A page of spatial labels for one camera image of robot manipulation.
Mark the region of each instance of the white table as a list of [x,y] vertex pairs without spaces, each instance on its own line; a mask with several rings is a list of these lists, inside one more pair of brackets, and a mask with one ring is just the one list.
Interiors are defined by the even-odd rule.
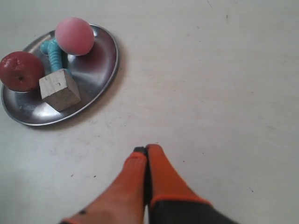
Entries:
[[3,1],[0,57],[67,16],[112,32],[120,70],[61,124],[30,128],[0,107],[0,223],[72,215],[151,142],[234,220],[298,223],[298,1]]

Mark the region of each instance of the metal tray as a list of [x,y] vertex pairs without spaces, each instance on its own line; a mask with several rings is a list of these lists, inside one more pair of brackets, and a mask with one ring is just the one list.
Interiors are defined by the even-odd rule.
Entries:
[[[54,124],[78,114],[103,93],[116,76],[119,52],[114,38],[107,30],[93,24],[91,27],[95,36],[91,52],[85,56],[63,55],[64,68],[71,71],[80,90],[81,102],[57,112],[42,101],[39,89],[20,93],[3,86],[2,103],[12,119],[29,126]],[[40,51],[40,46],[42,42],[52,39],[54,33],[52,30],[42,35],[23,50],[42,60],[46,75],[50,73],[50,65],[48,57]]]

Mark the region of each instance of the wooden block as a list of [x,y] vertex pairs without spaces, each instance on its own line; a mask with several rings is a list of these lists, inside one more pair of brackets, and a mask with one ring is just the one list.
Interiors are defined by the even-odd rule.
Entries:
[[64,69],[41,78],[39,86],[43,101],[59,112],[81,101],[76,82]]

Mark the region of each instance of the tray rim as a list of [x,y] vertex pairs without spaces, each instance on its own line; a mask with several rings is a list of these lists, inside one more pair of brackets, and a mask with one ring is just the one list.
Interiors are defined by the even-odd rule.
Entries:
[[[17,118],[15,118],[14,116],[12,116],[5,104],[4,104],[4,98],[3,98],[3,92],[4,92],[4,89],[7,89],[7,87],[2,84],[2,88],[1,88],[1,101],[2,101],[2,105],[4,107],[4,110],[5,112],[8,114],[8,116],[13,119],[14,121],[20,123],[20,124],[23,124],[23,125],[27,125],[27,126],[46,126],[46,125],[52,125],[52,124],[55,124],[55,123],[58,123],[58,122],[61,122],[61,121],[64,121],[64,120],[67,120],[71,117],[74,117],[75,115],[79,114],[80,112],[82,112],[84,109],[86,109],[87,107],[89,107],[96,99],[98,99],[107,89],[108,87],[110,86],[110,84],[112,83],[112,81],[115,79],[116,75],[117,75],[117,71],[118,71],[118,68],[119,68],[119,60],[120,60],[120,56],[119,56],[119,48],[118,48],[118,45],[116,43],[116,40],[115,38],[113,37],[113,35],[108,31],[106,30],[105,28],[99,26],[99,25],[96,25],[96,24],[93,24],[93,23],[89,23],[90,26],[94,26],[94,27],[97,27],[97,28],[100,28],[102,30],[104,30],[110,37],[111,39],[113,40],[114,42],[114,45],[115,45],[115,49],[116,49],[116,60],[115,60],[115,66],[114,66],[114,69],[112,71],[112,74],[111,74],[111,77],[109,78],[109,80],[107,81],[106,85],[104,86],[104,88],[88,103],[86,104],[85,106],[83,106],[82,108],[80,108],[79,110],[77,110],[76,112],[64,117],[64,118],[61,118],[61,119],[58,119],[58,120],[54,120],[54,121],[51,121],[51,122],[46,122],[46,123],[40,123],[40,124],[32,124],[32,123],[27,123],[27,122],[24,122],[24,121],[21,121],[21,120],[18,120]],[[36,39],[39,39],[51,32],[55,31],[54,29],[53,30],[50,30],[49,32],[46,32],[44,33],[43,35],[39,36],[38,38]]]

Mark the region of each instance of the apple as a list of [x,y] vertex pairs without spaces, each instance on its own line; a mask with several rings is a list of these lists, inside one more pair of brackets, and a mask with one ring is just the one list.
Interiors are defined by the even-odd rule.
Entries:
[[45,74],[42,61],[35,55],[16,51],[0,62],[0,79],[9,89],[28,92],[39,86],[39,79]]

